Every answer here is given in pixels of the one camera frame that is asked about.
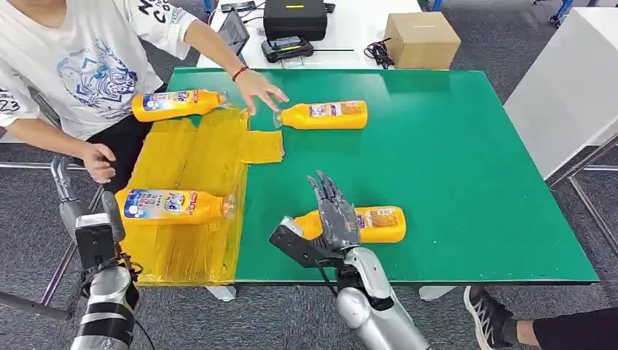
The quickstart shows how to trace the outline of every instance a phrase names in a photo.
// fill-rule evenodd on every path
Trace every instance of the bottle label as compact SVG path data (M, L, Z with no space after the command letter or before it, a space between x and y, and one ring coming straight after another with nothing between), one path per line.
M122 213L127 218L159 219L170 214L192 215L197 192L164 190L131 190Z
M197 103L197 91L176 91L174 93L149 93L144 95L143 108L146 112L183 108Z
M341 117L349 114L360 114L361 105L358 102L337 102L334 104L312 104L309 115L314 118Z
M356 221L359 222L360 228L394 228L398 224L393 208L370 210L364 217L356 215Z

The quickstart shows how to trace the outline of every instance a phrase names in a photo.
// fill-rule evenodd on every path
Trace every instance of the yellow bottle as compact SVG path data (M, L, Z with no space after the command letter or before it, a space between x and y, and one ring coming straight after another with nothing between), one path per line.
M297 104L274 117L275 127L295 129L362 129L367 124L365 101L341 101L327 104Z
M354 208L359 224L361 243L396 243L404 239L406 224L404 212L396 206L370 206ZM302 228L302 237L308 240L322 234L320 214L317 210L294 219Z
M227 100L226 92L187 90L137 95L131 108L140 122L153 122L189 114L206 114Z
M199 225L234 214L235 199L207 192L183 190L128 190L116 194L121 218L142 225Z

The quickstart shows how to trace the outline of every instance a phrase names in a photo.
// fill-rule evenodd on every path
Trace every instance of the sneaker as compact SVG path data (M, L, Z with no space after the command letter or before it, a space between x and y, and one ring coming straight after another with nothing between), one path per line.
M463 303L474 319L477 341L482 350L512 345L502 338L504 323L513 316L511 311L479 287L467 286L463 292Z

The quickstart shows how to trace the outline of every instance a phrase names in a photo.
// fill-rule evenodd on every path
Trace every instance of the human arm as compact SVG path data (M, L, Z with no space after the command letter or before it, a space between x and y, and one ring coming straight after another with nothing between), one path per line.
M236 54L212 28L182 8L167 0L114 0L138 36L179 58L185 58L189 46L221 66L230 76L244 66ZM247 69L240 73L236 85L249 114L255 113L253 96L278 110L271 96L279 102L288 101L281 90L271 85L261 74Z
M116 175L116 171L107 161L114 161L116 158L104 144L91 144L76 139L40 119L18 117L5 128L13 136L31 146L83 160L88 173L100 184L110 182Z
M39 105L30 97L19 74L0 60L0 127L32 146L84 160L94 180L109 182L115 175L115 170L104 161L115 160L109 148L69 136L40 120L40 115Z
M184 41L221 66L230 76L233 76L244 66L223 39L210 26L200 20L195 20L189 25L184 35ZM273 111L278 111L278 107L273 103L271 96L274 96L278 102L288 101L283 91L251 69L238 75L236 85L243 96L243 100L247 103L251 115L255 113L255 104L251 100L253 96L264 101Z

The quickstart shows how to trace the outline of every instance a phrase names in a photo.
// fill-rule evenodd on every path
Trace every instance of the robotic arm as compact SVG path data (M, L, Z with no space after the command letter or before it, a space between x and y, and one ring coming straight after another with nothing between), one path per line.
M334 267L339 315L369 350L428 350L429 343L397 300L378 257L359 246L356 213L339 188L317 171L308 176L318 201L323 233L308 241L284 217L270 243L304 268Z
M78 199L65 158L54 157L52 175L60 196L60 216L77 245L84 268L82 296L87 308L71 350L127 350L133 341L139 299L134 282L140 271L122 253L125 231L114 195L103 192L104 213L91 214Z

